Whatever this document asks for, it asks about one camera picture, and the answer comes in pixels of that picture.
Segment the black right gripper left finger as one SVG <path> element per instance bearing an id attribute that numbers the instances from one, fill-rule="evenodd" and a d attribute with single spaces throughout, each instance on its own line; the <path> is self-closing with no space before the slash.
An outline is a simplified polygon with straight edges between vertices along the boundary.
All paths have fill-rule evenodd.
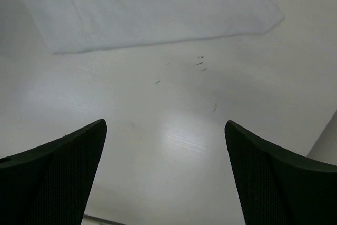
<path id="1" fill-rule="evenodd" d="M 99 119 L 1 158 L 1 224 L 81 224 L 106 134 Z"/>

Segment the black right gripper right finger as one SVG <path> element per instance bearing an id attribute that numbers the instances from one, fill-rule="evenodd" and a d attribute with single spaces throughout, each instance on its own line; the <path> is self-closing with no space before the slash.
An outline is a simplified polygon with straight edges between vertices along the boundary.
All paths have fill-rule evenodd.
<path id="1" fill-rule="evenodd" d="M 291 152 L 233 121 L 224 133 L 245 224 L 336 224 L 336 166 Z"/>

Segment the white skirt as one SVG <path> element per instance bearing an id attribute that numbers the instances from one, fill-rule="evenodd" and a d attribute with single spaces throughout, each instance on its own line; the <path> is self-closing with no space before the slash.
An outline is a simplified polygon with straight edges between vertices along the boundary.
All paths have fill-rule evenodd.
<path id="1" fill-rule="evenodd" d="M 277 0 L 21 0 L 54 54 L 263 34 Z"/>

